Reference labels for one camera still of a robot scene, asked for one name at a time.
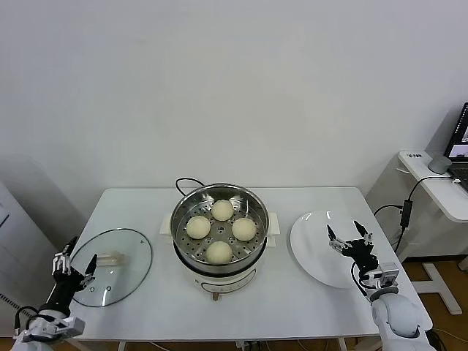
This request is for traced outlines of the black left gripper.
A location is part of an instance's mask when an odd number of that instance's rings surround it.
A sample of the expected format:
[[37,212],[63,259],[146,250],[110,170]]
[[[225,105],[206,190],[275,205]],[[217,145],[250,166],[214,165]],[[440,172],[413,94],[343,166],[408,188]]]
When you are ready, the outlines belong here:
[[97,254],[89,261],[85,272],[80,273],[71,266],[71,253],[75,248],[78,237],[75,236],[64,246],[61,252],[54,254],[52,274],[55,285],[46,302],[46,309],[70,315],[69,306],[76,292],[84,290],[94,281],[94,272],[97,268]]

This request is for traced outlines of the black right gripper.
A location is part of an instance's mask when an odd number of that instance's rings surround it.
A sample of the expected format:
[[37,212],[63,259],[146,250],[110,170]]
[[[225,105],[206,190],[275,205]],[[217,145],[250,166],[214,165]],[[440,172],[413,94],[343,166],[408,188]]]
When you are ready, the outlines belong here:
[[367,274],[369,271],[376,270],[379,266],[377,256],[372,254],[374,245],[372,244],[372,233],[357,221],[353,221],[356,230],[361,235],[360,238],[343,241],[338,238],[333,229],[327,225],[329,245],[337,252],[342,252],[345,257],[351,257],[358,266],[359,274]]

